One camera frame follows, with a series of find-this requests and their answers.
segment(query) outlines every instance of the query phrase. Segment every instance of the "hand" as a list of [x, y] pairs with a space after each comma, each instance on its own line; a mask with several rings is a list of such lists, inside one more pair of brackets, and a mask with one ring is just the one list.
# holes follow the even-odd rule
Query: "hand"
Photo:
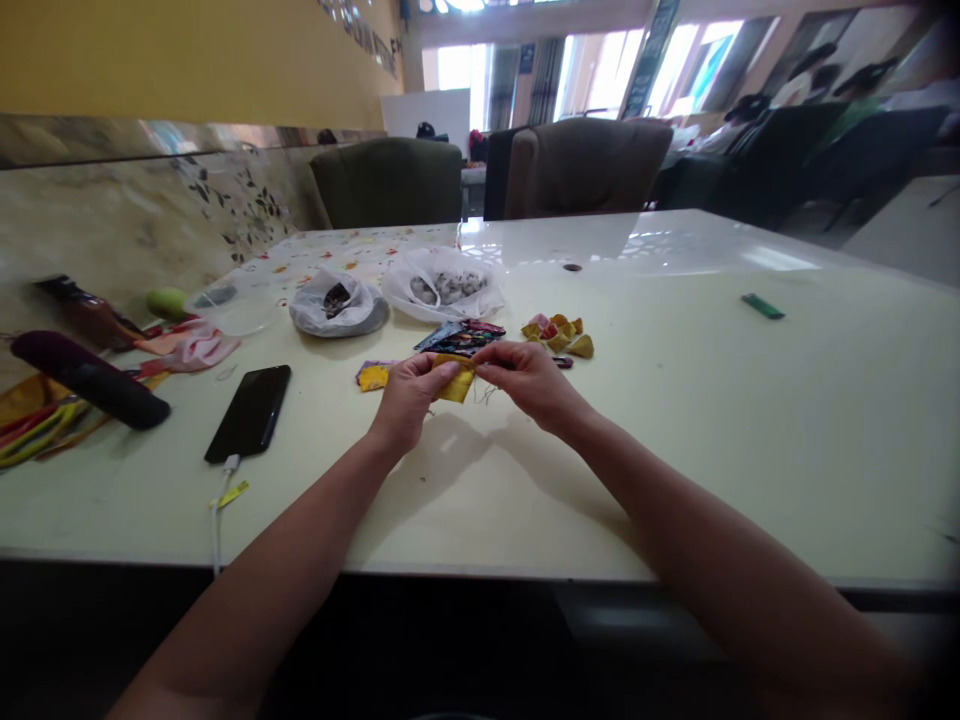
[[579, 419], [595, 414], [540, 343], [490, 343], [473, 361], [478, 376], [505, 390], [518, 408], [549, 433], [563, 437]]
[[380, 409], [370, 426], [370, 435], [395, 445], [404, 454], [420, 442], [423, 416], [430, 403], [460, 372], [460, 363], [453, 361], [434, 368], [436, 356], [420, 353], [391, 368]]

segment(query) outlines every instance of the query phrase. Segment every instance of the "yellow wall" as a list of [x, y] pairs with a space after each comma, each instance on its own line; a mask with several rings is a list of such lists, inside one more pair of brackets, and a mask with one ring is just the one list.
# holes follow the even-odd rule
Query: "yellow wall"
[[[395, 5], [357, 2], [388, 46]], [[0, 68], [39, 115], [374, 130], [402, 92], [316, 0], [2, 0]]]

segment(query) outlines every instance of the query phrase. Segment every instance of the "white cable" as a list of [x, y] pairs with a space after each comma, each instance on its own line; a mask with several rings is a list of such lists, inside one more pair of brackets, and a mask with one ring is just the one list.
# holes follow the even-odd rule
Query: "white cable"
[[213, 545], [213, 577], [220, 576], [220, 527], [217, 523], [217, 513], [220, 512], [220, 501], [227, 494], [227, 488], [230, 487], [230, 476], [240, 467], [240, 456], [231, 455], [223, 464], [223, 481], [220, 485], [220, 494], [210, 502], [213, 507], [210, 508], [210, 537]]

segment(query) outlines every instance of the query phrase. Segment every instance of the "black smartphone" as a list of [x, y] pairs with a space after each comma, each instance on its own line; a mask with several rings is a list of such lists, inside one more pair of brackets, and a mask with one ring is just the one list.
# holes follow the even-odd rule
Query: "black smartphone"
[[247, 457], [270, 447], [289, 382], [289, 365], [253, 370], [244, 375], [203, 459], [222, 463], [231, 455]]

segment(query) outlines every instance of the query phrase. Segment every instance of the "marble wall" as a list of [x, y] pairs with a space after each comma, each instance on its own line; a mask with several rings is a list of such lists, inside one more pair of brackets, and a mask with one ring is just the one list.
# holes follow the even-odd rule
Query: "marble wall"
[[[323, 147], [0, 172], [4, 335], [75, 335], [31, 280], [67, 273], [138, 323], [145, 295], [192, 292], [301, 230], [328, 227], [309, 160]], [[32, 372], [5, 349], [0, 390]]]

